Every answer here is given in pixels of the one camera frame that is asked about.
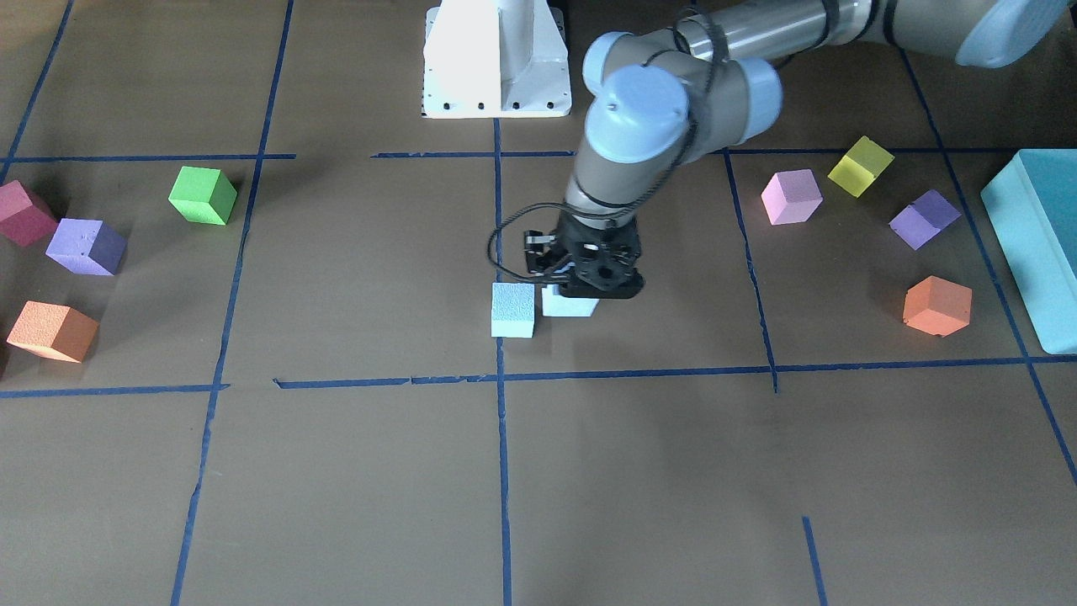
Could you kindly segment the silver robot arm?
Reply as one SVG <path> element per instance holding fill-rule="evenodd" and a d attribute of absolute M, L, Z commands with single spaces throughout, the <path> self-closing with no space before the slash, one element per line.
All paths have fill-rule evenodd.
<path fill-rule="evenodd" d="M 528 284 L 570 298 L 631 298 L 637 212 L 669 177 L 777 122 L 778 69 L 828 45 L 867 40 L 999 68 L 1038 45 L 1066 1 L 745 1 L 646 36 L 609 32 L 582 62 L 595 99 L 557 226 L 524 234 Z"/>

